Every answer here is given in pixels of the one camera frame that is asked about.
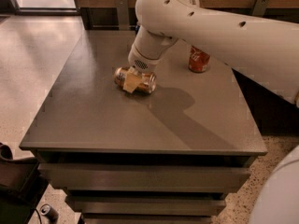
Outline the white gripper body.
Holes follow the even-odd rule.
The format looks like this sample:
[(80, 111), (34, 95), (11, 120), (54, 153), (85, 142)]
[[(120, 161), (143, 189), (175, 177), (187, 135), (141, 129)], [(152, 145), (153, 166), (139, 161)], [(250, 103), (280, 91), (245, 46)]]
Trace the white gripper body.
[(129, 64), (141, 73), (153, 72), (160, 63), (161, 51), (153, 46), (133, 44), (129, 52)]

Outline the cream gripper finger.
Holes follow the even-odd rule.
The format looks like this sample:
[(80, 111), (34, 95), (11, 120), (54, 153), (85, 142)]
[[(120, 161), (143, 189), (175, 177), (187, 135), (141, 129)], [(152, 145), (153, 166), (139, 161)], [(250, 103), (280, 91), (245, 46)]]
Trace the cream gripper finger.
[(129, 93), (133, 93), (141, 83), (142, 75), (136, 69), (130, 67), (126, 73), (123, 89)]

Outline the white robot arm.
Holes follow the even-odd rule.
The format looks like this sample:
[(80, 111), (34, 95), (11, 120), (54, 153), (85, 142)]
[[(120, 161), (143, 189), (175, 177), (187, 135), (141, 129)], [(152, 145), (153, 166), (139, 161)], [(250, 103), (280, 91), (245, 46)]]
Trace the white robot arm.
[[(131, 67), (150, 73), (177, 40), (200, 49), (299, 107), (299, 25), (199, 7), (199, 0), (136, 0)], [(265, 182), (249, 224), (299, 224), (299, 147)]]

